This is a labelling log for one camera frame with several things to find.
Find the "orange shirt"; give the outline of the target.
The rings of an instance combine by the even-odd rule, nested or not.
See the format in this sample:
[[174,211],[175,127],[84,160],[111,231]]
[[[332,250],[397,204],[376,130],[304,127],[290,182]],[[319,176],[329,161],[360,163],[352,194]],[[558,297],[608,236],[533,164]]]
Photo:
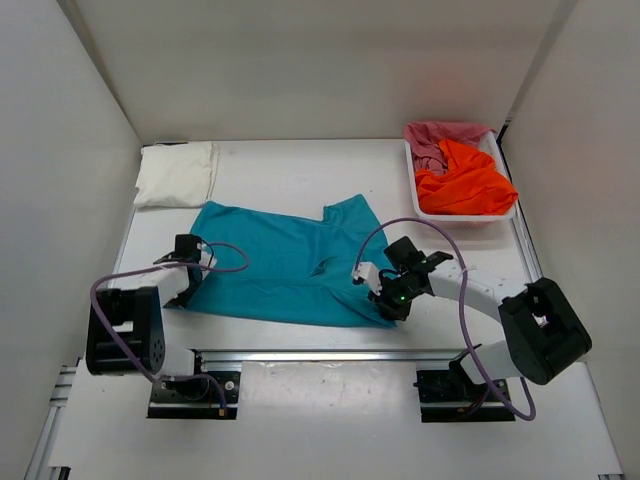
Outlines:
[[518,192],[496,168],[493,157],[450,139],[438,144],[447,162],[442,175],[420,169],[415,174],[418,204],[431,215],[504,215]]

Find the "white t shirt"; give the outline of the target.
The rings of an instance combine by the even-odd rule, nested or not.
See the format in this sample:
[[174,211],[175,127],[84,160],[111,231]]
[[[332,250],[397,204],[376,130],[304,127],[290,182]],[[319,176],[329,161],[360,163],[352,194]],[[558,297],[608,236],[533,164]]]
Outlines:
[[219,161],[217,144],[157,144],[143,147],[141,155],[136,209],[196,208],[210,199]]

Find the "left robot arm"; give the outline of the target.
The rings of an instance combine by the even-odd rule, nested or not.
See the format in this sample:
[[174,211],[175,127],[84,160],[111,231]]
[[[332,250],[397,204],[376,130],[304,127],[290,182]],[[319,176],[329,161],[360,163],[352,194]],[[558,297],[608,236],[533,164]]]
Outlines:
[[89,372],[140,373],[152,382],[175,381],[188,400],[205,396],[209,375],[196,367],[194,351],[167,343],[163,313],[185,307],[215,265],[210,244],[179,234],[174,249],[152,266],[95,281],[85,356]]

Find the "white front cover board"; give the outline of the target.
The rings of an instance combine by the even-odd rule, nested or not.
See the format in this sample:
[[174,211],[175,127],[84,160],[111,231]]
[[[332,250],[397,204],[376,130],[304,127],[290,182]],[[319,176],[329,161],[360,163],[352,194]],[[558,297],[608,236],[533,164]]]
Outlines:
[[234,420],[152,420],[149,385],[79,367],[50,462],[74,479],[596,479],[622,467],[587,369],[531,422],[425,424],[410,363],[242,368]]

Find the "pink shirt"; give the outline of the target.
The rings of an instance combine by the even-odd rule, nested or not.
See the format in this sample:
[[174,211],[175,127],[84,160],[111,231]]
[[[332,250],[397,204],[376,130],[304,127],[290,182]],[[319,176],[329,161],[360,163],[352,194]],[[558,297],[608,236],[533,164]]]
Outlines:
[[425,169],[442,175],[448,171],[447,161],[439,147],[442,140],[477,147],[488,132],[495,133],[495,130],[480,123],[425,121],[406,124],[403,136],[410,147],[413,171],[417,173]]

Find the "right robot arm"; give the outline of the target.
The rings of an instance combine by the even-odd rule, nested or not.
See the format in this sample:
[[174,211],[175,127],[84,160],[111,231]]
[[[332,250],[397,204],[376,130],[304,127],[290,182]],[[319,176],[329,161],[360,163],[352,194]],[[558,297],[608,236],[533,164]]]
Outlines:
[[546,385],[592,348],[592,339],[559,285],[542,277],[532,283],[513,282],[482,271],[463,269],[453,255],[425,255],[408,237],[384,251],[389,273],[371,262],[353,271],[356,283],[368,286],[368,298],[383,319],[409,316],[421,295],[451,299],[498,322],[501,341],[472,347],[449,363],[449,387],[470,400],[488,380],[523,377]]

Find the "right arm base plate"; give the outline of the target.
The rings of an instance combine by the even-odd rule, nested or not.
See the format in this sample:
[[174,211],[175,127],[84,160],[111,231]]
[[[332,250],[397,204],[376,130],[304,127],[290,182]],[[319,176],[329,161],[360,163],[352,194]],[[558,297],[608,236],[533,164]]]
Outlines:
[[418,390],[421,422],[512,422],[515,415],[485,385],[455,384],[445,370],[418,370],[413,386]]

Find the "white laundry basket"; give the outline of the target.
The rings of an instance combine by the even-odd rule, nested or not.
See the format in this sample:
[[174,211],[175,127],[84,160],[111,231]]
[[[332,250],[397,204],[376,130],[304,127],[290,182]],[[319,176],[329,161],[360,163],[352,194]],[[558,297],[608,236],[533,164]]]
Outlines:
[[[486,132],[480,139],[477,149],[490,155],[495,162],[495,170],[502,175],[508,183],[511,183],[509,174],[507,172],[506,164],[503,156],[500,152],[499,146],[496,141],[497,134],[493,131]],[[514,202],[511,207],[502,215],[433,215],[425,213],[419,205],[419,199],[417,195],[417,188],[415,182],[415,174],[413,167],[412,151],[409,143],[404,141],[405,157],[407,164],[407,171],[409,175],[409,192],[411,196],[412,206],[415,211],[415,215],[423,220],[439,222],[444,224],[453,224],[468,228],[471,226],[480,226],[497,221],[509,221],[511,220],[517,210],[517,203]]]

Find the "teal polo shirt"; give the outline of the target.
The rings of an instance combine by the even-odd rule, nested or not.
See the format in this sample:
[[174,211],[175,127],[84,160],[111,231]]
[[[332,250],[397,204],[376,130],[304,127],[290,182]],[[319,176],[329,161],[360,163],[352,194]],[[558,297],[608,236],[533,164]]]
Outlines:
[[328,205],[319,220],[207,203],[191,231],[213,244],[218,272],[188,301],[189,311],[328,327],[390,327],[352,282],[356,260],[390,264],[387,240],[366,199]]

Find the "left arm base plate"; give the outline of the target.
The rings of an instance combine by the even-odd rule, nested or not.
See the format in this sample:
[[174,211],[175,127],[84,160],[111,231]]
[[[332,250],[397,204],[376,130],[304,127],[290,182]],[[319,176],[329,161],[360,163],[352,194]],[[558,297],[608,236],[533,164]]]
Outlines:
[[164,381],[153,385],[147,408],[148,419],[236,420],[241,387],[240,363],[206,363],[203,373],[212,377],[221,390],[207,379],[189,382]]

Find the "aluminium frame rail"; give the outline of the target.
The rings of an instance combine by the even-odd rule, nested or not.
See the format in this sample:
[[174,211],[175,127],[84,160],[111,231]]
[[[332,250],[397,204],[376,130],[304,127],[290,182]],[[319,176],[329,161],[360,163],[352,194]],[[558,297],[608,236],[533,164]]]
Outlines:
[[449,361],[458,349],[394,350],[200,350],[204,363],[223,362],[340,362],[340,361]]

